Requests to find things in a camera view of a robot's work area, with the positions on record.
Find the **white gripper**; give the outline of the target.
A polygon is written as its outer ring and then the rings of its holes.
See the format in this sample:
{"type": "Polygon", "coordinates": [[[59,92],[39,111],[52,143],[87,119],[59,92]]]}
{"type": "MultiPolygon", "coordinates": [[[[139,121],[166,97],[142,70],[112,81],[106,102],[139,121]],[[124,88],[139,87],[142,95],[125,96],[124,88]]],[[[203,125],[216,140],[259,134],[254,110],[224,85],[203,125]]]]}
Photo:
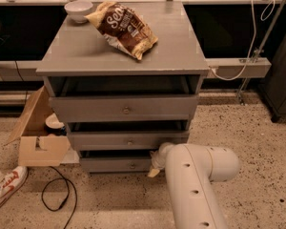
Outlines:
{"type": "Polygon", "coordinates": [[[147,177],[156,177],[160,171],[165,168],[166,157],[169,151],[173,148],[173,144],[165,142],[160,145],[157,151],[151,152],[152,168],[150,169],[147,177]]]}

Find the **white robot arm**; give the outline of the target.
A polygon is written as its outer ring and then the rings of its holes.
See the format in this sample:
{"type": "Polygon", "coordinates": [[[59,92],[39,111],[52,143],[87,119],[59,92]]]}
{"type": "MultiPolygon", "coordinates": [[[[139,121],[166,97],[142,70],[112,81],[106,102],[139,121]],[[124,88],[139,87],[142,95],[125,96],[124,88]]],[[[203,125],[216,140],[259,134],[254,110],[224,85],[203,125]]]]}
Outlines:
{"type": "Polygon", "coordinates": [[[176,229],[228,229],[212,184],[238,174],[231,149],[164,143],[151,157],[149,176],[165,172],[176,229]]]}

